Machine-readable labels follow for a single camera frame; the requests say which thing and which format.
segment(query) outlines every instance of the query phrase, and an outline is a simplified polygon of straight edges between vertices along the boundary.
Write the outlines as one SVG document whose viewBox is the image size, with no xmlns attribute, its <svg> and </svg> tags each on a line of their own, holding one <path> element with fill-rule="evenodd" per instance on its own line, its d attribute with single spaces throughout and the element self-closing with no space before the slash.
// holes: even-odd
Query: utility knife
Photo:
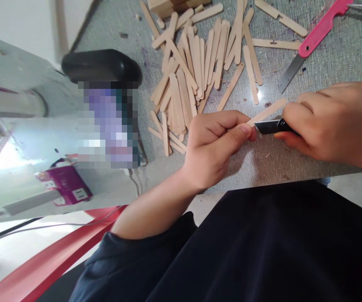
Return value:
<svg viewBox="0 0 362 302">
<path fill-rule="evenodd" d="M 279 90 L 283 93 L 291 80 L 294 78 L 304 61 L 312 54 L 315 48 L 326 37 L 333 27 L 333 19 L 335 16 L 342 16 L 349 9 L 348 4 L 352 4 L 353 0 L 336 0 L 331 8 L 322 17 L 320 22 L 315 26 L 312 32 L 307 36 L 299 47 L 298 55 L 293 59 L 289 68 L 279 81 Z"/>
<path fill-rule="evenodd" d="M 290 126 L 285 122 L 284 119 L 256 122 L 254 124 L 259 132 L 261 132 L 262 134 L 274 134 L 281 131 L 289 131 L 300 136 L 300 134 L 290 128 Z"/>
</svg>

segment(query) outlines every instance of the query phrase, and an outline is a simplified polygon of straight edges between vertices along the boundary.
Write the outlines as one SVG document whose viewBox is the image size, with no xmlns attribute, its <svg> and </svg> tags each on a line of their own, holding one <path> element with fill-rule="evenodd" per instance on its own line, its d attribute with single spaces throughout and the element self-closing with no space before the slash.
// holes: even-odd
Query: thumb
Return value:
<svg viewBox="0 0 362 302">
<path fill-rule="evenodd" d="M 298 152 L 308 155 L 314 159 L 319 159 L 319 156 L 311 150 L 310 146 L 306 143 L 304 138 L 292 132 L 278 132 L 273 135 L 274 138 L 284 141 L 285 144 Z"/>
<path fill-rule="evenodd" d="M 248 140 L 252 133 L 250 125 L 239 124 L 213 143 L 216 153 L 230 157 Z"/>
</svg>

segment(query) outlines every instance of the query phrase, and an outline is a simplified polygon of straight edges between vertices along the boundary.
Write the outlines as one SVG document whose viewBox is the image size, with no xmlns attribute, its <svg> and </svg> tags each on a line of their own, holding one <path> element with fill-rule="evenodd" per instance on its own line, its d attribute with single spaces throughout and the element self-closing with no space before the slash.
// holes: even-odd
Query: pink handle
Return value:
<svg viewBox="0 0 362 302">
<path fill-rule="evenodd" d="M 348 10 L 347 4 L 352 4 L 353 0 L 336 0 L 325 16 L 318 22 L 315 28 L 299 47 L 300 57 L 307 58 L 314 49 L 321 43 L 325 36 L 333 28 L 333 19 L 336 15 L 343 15 Z"/>
</svg>

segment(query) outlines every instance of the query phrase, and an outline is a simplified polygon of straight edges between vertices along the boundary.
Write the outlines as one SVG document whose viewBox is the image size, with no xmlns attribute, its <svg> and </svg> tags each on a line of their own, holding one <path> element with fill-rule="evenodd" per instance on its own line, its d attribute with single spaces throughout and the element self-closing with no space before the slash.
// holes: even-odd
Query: black cable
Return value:
<svg viewBox="0 0 362 302">
<path fill-rule="evenodd" d="M 13 232 L 13 231 L 15 231 L 15 230 L 17 230 L 17 229 L 19 229 L 21 227 L 24 227 L 24 226 L 26 226 L 26 225 L 34 222 L 34 221 L 37 221 L 37 220 L 39 220 L 41 218 L 43 218 L 43 217 L 32 218 L 32 219 L 26 220 L 25 222 L 22 222 L 22 223 L 20 223 L 20 224 L 18 224 L 16 226 L 13 226 L 13 227 L 11 227 L 9 229 L 6 229 L 6 230 L 0 232 L 0 237 L 6 235 L 7 233 Z"/>
</svg>

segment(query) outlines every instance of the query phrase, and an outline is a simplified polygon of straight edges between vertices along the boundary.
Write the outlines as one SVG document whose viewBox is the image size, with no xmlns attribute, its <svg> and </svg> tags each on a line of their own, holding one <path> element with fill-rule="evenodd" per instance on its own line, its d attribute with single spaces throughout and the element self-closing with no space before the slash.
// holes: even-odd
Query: pixelated area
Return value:
<svg viewBox="0 0 362 302">
<path fill-rule="evenodd" d="M 79 93 L 79 168 L 137 168 L 137 82 L 79 82 Z"/>
</svg>

